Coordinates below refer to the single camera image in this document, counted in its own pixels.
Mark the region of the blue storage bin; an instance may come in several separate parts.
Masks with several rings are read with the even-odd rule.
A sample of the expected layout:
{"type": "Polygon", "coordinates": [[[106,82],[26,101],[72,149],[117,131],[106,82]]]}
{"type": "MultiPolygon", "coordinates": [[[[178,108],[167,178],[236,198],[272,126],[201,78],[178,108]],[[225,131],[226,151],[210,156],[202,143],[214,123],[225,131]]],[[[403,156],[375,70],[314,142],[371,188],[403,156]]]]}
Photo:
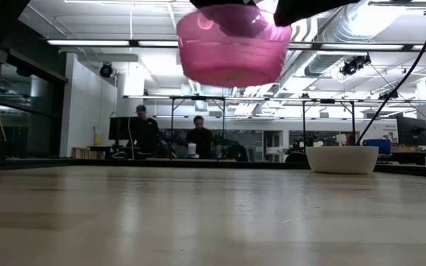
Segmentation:
{"type": "Polygon", "coordinates": [[[367,139],[362,141],[362,145],[377,147],[379,154],[391,153],[391,142],[387,139],[367,139]]]}

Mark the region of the dark glass partition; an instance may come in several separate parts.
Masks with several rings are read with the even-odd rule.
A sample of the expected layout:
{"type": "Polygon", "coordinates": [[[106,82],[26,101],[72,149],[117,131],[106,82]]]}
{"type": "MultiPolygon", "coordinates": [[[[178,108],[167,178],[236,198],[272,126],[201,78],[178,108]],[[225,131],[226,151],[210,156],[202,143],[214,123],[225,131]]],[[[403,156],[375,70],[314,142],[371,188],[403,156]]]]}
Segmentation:
{"type": "Polygon", "coordinates": [[[0,160],[58,156],[67,56],[18,21],[0,44],[0,160]]]}

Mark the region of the black computer monitor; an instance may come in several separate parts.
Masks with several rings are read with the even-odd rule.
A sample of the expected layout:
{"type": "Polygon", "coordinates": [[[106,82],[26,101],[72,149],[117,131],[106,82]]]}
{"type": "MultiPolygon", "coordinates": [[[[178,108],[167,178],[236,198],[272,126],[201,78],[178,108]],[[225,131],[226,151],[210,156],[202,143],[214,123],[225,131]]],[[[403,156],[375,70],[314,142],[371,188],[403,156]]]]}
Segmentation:
{"type": "Polygon", "coordinates": [[[111,117],[109,122],[110,140],[135,140],[140,134],[143,120],[139,117],[111,117]]]}
{"type": "Polygon", "coordinates": [[[398,141],[403,146],[426,146],[426,121],[410,117],[398,117],[398,141]]]}

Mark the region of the person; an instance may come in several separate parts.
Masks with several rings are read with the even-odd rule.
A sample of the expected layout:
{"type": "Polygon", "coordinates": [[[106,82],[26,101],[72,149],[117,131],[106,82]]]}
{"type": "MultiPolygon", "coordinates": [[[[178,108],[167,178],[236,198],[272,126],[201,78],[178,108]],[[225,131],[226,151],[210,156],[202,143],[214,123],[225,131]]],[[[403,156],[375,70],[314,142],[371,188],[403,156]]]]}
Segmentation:
{"type": "Polygon", "coordinates": [[[200,159],[209,159],[213,142],[212,131],[204,127],[202,116],[195,116],[193,122],[195,127],[188,131],[186,141],[196,145],[196,153],[200,159]]]}
{"type": "Polygon", "coordinates": [[[156,154],[159,146],[159,128],[156,120],[147,117],[144,105],[136,106],[136,117],[131,122],[132,140],[143,153],[156,154]]]}

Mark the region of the black chair back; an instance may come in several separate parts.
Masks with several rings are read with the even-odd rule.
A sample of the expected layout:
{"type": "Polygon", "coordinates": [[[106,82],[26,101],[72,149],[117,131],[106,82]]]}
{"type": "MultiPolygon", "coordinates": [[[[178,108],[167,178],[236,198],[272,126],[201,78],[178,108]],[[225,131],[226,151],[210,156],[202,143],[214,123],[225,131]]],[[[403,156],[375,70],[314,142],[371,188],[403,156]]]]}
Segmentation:
{"type": "Polygon", "coordinates": [[[292,152],[286,157],[285,162],[286,163],[307,163],[308,159],[307,159],[306,153],[292,152]]]}

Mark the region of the black office chair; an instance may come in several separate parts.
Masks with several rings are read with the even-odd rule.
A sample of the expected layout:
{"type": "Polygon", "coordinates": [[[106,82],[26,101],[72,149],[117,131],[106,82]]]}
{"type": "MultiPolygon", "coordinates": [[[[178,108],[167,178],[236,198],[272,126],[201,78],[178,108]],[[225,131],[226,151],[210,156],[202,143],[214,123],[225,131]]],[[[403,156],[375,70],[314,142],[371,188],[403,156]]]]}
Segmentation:
{"type": "Polygon", "coordinates": [[[222,159],[236,160],[237,162],[248,162],[246,147],[234,140],[224,140],[221,149],[222,159]]]}

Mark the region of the pink translucent plastic bowl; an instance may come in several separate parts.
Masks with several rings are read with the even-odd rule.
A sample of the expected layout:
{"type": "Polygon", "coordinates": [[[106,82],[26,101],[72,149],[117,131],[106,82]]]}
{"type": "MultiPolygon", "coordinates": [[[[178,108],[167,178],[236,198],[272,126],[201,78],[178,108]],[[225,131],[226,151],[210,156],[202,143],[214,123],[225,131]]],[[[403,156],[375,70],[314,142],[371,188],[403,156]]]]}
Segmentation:
{"type": "Polygon", "coordinates": [[[199,10],[182,17],[176,30],[183,74],[219,87],[275,82],[283,69],[292,28],[276,26],[273,14],[261,11],[269,26],[256,37],[226,35],[199,10]]]}

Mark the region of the white bowl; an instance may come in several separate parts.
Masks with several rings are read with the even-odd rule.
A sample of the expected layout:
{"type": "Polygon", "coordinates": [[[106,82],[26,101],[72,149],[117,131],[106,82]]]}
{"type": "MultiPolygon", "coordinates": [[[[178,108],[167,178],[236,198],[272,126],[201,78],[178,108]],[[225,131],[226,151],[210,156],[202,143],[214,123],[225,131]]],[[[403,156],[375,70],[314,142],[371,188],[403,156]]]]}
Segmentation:
{"type": "Polygon", "coordinates": [[[326,174],[371,174],[379,155],[375,146],[320,146],[305,149],[312,171],[326,174]]]}

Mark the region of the stack of wooden boards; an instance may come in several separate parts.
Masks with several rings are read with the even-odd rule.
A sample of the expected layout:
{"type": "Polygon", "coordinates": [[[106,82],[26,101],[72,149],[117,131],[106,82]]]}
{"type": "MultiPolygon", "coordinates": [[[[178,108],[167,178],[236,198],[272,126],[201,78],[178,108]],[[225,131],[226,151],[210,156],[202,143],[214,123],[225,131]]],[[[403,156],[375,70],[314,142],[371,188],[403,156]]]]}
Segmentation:
{"type": "Polygon", "coordinates": [[[72,147],[71,157],[79,160],[104,160],[105,152],[94,150],[91,147],[72,147]]]}

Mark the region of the black metal workstation frame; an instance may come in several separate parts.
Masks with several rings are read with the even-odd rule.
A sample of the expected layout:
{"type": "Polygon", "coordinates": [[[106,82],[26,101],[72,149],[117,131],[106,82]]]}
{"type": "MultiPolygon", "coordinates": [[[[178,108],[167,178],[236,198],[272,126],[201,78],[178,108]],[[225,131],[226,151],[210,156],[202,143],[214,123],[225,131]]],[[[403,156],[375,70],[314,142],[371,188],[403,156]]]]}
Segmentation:
{"type": "Polygon", "coordinates": [[[219,106],[219,109],[223,112],[221,116],[216,116],[216,118],[222,119],[222,134],[221,137],[225,137],[226,133],[226,116],[225,116],[225,109],[226,109],[226,98],[225,97],[219,97],[219,96],[170,96],[169,97],[172,100],[172,108],[171,108],[171,124],[170,124],[170,136],[169,136],[169,159],[171,160],[174,157],[173,153],[173,143],[174,143],[174,116],[175,116],[175,110],[179,106],[182,105],[182,103],[185,100],[191,100],[191,101],[212,101],[213,103],[217,104],[218,100],[221,100],[223,102],[222,106],[219,106]]]}
{"type": "Polygon", "coordinates": [[[307,137],[306,137],[306,112],[305,106],[307,103],[310,103],[310,107],[314,106],[316,103],[334,105],[339,103],[346,111],[351,114],[351,123],[352,123],[352,136],[351,141],[356,146],[356,115],[355,115],[355,101],[354,100],[343,100],[343,99],[332,99],[332,98],[302,98],[302,139],[304,142],[304,147],[307,147],[307,137]]]}

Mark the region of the overhead LED light bar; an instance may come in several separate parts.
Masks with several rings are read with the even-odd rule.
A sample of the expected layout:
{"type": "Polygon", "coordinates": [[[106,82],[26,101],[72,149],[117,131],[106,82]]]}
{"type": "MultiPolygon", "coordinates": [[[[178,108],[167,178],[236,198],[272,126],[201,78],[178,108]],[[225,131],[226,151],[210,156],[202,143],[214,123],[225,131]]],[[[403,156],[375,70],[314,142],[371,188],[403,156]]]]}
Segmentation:
{"type": "MultiPolygon", "coordinates": [[[[177,41],[146,40],[81,40],[81,39],[48,39],[47,43],[58,47],[142,47],[142,48],[174,48],[177,41]]],[[[329,50],[329,51],[369,51],[369,52],[417,52],[423,44],[392,43],[323,43],[323,42],[290,42],[289,50],[329,50]]]]}

